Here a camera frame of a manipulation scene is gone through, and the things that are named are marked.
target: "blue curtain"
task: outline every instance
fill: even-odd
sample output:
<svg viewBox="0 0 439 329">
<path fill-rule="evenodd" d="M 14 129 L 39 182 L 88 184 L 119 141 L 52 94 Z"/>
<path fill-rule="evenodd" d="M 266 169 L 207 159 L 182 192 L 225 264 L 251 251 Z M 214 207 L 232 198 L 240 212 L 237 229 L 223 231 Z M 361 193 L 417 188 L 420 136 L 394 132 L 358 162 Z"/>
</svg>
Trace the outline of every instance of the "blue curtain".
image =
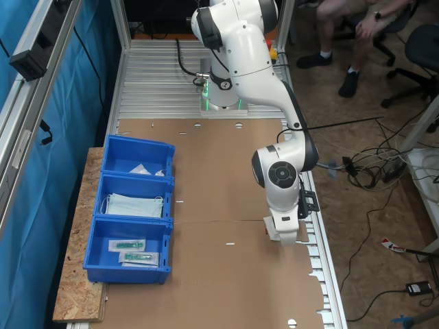
<svg viewBox="0 0 439 329">
<path fill-rule="evenodd" d="M 0 7 L 23 9 L 19 2 L 26 1 L 0 2 Z M 23 27 L 29 16 L 22 16 L 23 21 L 15 23 Z M 109 103 L 121 51 L 110 2 L 84 0 L 75 26 L 101 77 L 103 97 Z M 15 33 L 20 34 L 8 26 L 0 27 L 0 35 Z M 11 38 L 5 46 L 11 47 L 12 43 Z M 5 83 L 5 78 L 1 79 L 3 92 L 3 87 L 10 88 L 10 81 Z M 44 328 L 45 315 L 53 311 L 47 307 L 47 300 L 49 296 L 53 298 L 52 282 L 59 280 L 56 263 L 69 218 L 69 202 L 78 192 L 88 149 L 95 144 L 99 119 L 102 129 L 98 88 L 90 62 L 72 34 L 44 115 L 53 142 L 39 145 L 48 135 L 38 131 L 0 240 L 1 329 Z"/>
</svg>

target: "aluminum table frame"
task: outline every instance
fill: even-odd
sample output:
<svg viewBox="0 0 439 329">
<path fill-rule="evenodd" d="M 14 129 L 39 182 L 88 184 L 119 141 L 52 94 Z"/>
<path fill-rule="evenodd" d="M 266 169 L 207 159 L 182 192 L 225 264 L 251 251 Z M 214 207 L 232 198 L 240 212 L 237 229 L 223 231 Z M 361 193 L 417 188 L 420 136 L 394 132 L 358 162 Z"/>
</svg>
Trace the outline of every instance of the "aluminum table frame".
<svg viewBox="0 0 439 329">
<path fill-rule="evenodd" d="M 294 2 L 284 1 L 281 10 L 275 42 L 279 52 L 285 51 Z M 181 71 L 176 43 L 172 40 L 130 40 L 121 1 L 111 0 L 111 3 L 122 52 L 107 134 L 118 134 L 121 119 L 205 118 L 200 110 L 200 87 L 192 84 L 193 77 Z M 210 58 L 208 49 L 198 41 L 182 40 L 180 44 L 183 64 L 190 71 L 200 69 L 201 58 Z M 285 54 L 279 56 L 279 64 L 287 64 Z M 292 85 L 287 66 L 277 67 L 275 72 L 280 79 Z M 277 118 L 286 127 L 283 113 L 278 108 L 267 106 L 250 104 L 245 114 L 233 113 L 216 117 L 219 119 Z M 311 172 L 303 173 L 302 177 L 305 188 L 314 191 L 316 188 Z M 347 329 L 322 215 L 320 212 L 313 212 L 305 221 L 309 242 L 304 244 L 309 251 L 313 269 L 311 275 L 318 278 L 324 299 L 324 308 L 318 310 L 318 313 L 322 315 L 325 328 Z M 75 325 L 77 324 L 68 324 L 67 328 L 76 328 Z"/>
</svg>

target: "black sneaker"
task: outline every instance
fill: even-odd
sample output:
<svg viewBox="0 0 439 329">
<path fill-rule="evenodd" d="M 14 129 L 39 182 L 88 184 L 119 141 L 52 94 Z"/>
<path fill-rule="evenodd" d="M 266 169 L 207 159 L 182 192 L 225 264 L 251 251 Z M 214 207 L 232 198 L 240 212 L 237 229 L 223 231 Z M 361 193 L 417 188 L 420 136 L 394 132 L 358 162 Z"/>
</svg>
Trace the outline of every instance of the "black sneaker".
<svg viewBox="0 0 439 329">
<path fill-rule="evenodd" d="M 341 97 L 351 98 L 354 97 L 357 91 L 359 73 L 351 72 L 346 74 L 343 86 L 338 90 L 338 94 Z"/>
<path fill-rule="evenodd" d="M 297 60 L 297 67 L 299 69 L 310 69 L 315 66 L 328 66 L 332 63 L 332 54 L 325 58 L 320 55 L 320 53 L 316 53 L 310 56 L 304 56 Z"/>
</svg>

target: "blue bin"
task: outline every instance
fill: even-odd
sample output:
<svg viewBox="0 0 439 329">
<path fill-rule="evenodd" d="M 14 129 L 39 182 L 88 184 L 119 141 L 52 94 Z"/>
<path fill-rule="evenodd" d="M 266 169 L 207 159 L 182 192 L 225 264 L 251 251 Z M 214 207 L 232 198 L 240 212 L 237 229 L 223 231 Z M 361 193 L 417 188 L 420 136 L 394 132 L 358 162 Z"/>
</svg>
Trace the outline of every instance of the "blue bin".
<svg viewBox="0 0 439 329">
<path fill-rule="evenodd" d="M 105 215 L 106 198 L 109 194 L 120 194 L 125 197 L 140 197 L 144 199 L 163 198 L 163 209 L 161 217 L 138 217 L 129 216 L 127 218 L 138 220 L 166 221 L 172 222 L 171 218 L 171 193 L 174 182 L 171 180 L 137 177 L 131 175 L 115 175 L 111 173 L 101 173 L 99 185 L 97 187 L 94 215 L 118 219 L 127 217 L 123 215 Z"/>
<path fill-rule="evenodd" d="M 84 258 L 84 269 L 92 282 L 164 283 L 171 272 L 169 240 L 172 224 L 162 221 L 133 221 L 94 216 Z M 160 253 L 158 267 L 123 267 L 119 252 L 108 251 L 114 239 L 146 239 L 147 252 Z"/>
<path fill-rule="evenodd" d="M 144 176 L 139 173 L 130 173 L 142 164 L 151 173 L 151 177 L 173 180 L 172 159 L 175 150 L 173 145 L 167 143 L 108 135 L 102 160 L 102 172 Z M 160 170 L 165 176 L 155 176 L 155 173 Z"/>
</svg>

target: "white label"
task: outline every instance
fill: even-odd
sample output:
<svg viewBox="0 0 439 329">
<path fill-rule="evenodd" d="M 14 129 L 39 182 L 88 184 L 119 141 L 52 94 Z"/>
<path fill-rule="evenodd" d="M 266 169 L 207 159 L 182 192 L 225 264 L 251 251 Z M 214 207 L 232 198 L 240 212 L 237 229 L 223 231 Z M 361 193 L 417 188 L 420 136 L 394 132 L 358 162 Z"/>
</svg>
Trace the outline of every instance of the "white label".
<svg viewBox="0 0 439 329">
<path fill-rule="evenodd" d="M 23 157 L 25 147 L 26 147 L 27 141 L 29 140 L 30 134 L 31 134 L 31 132 L 29 130 L 25 130 L 23 133 L 23 136 L 21 137 L 19 149 L 16 151 L 14 160 L 12 161 L 12 166 L 15 169 L 19 168 L 20 161 L 21 161 L 21 158 Z"/>
<path fill-rule="evenodd" d="M 381 244 L 384 247 L 386 247 L 387 249 L 392 250 L 393 252 L 405 252 L 405 248 L 398 247 L 397 245 L 395 245 L 394 243 L 390 242 L 386 238 L 384 238 L 384 240 L 382 240 Z"/>
<path fill-rule="evenodd" d="M 417 284 L 412 284 L 412 289 L 414 293 L 420 293 L 420 289 Z"/>
</svg>

